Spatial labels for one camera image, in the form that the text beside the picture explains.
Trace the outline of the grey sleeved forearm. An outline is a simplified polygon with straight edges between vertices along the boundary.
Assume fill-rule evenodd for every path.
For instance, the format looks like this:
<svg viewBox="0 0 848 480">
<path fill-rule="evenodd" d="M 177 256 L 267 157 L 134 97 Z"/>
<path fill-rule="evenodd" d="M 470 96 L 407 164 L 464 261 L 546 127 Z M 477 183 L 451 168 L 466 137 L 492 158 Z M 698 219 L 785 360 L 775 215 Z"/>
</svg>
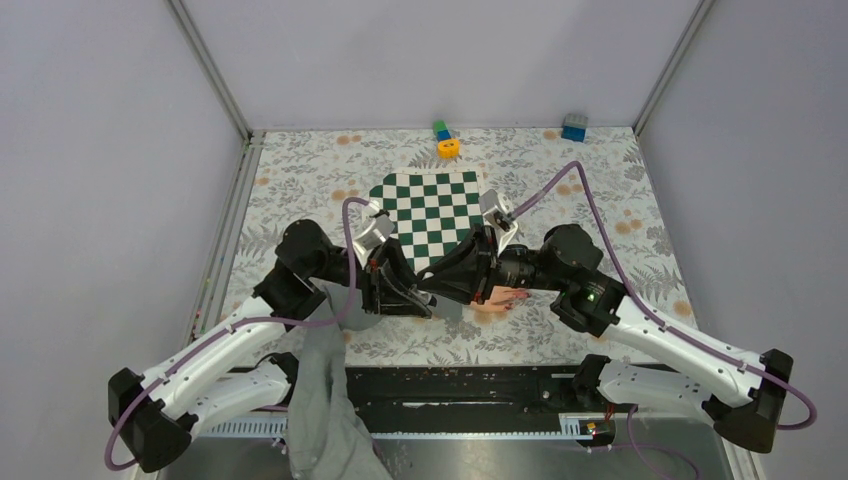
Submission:
<svg viewBox="0 0 848 480">
<path fill-rule="evenodd" d="M 285 435 L 291 475 L 294 479 L 389 479 L 372 435 L 349 398 L 343 332 L 369 333 L 385 323 L 411 324 L 414 319 L 365 313 L 358 291 L 351 311 L 344 314 L 345 287 L 325 283 L 319 291 L 326 300 L 309 320 L 335 316 L 340 320 L 305 330 Z"/>
</svg>

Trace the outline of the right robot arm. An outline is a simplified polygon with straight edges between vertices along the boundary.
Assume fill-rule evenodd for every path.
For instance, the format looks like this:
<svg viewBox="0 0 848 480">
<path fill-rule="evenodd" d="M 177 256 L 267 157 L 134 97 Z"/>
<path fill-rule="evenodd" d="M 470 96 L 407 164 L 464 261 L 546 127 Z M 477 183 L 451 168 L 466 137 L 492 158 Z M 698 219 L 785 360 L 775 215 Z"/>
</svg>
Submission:
<svg viewBox="0 0 848 480">
<path fill-rule="evenodd" d="M 793 359 L 734 347 L 677 322 L 599 271 L 603 258 L 576 224 L 549 230 L 540 248 L 500 248 L 491 227 L 475 227 L 423 269 L 420 289 L 459 303 L 487 300 L 497 286 L 556 292 L 550 310 L 570 329 L 637 349 L 664 364 L 639 367 L 589 354 L 571 381 L 575 402 L 597 412 L 636 405 L 699 420 L 756 453 L 773 449 Z"/>
</svg>

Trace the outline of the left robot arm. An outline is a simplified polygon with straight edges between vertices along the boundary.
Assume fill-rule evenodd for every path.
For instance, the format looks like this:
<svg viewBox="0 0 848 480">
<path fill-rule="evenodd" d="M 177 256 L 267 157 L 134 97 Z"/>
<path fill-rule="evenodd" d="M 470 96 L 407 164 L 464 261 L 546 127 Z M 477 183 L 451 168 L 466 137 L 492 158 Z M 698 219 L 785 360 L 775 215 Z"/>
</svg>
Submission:
<svg viewBox="0 0 848 480">
<path fill-rule="evenodd" d="M 296 411 L 310 385 L 285 356 L 229 380 L 222 377 L 259 346 L 289 328 L 327 330 L 353 311 L 428 318 L 437 302 L 418 288 L 392 222 L 380 215 L 345 246 L 332 244 L 313 220 L 283 233 L 271 271 L 233 317 L 172 357 L 137 374 L 128 368 L 108 381 L 112 431 L 104 462 L 121 470 L 113 449 L 122 442 L 146 473 L 179 458 L 203 430 L 254 409 L 280 404 Z"/>
</svg>

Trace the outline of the person's hand with painted nails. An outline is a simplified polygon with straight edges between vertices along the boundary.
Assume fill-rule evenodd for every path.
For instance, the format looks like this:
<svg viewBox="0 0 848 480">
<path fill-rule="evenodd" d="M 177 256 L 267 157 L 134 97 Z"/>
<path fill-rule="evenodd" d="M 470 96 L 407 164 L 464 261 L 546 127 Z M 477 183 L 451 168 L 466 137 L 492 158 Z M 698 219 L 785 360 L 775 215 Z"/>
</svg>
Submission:
<svg viewBox="0 0 848 480">
<path fill-rule="evenodd" d="M 495 287 L 491 296 L 480 303 L 472 303 L 470 307 L 483 313 L 502 313 L 514 308 L 517 302 L 528 299 L 531 294 L 525 289 Z"/>
</svg>

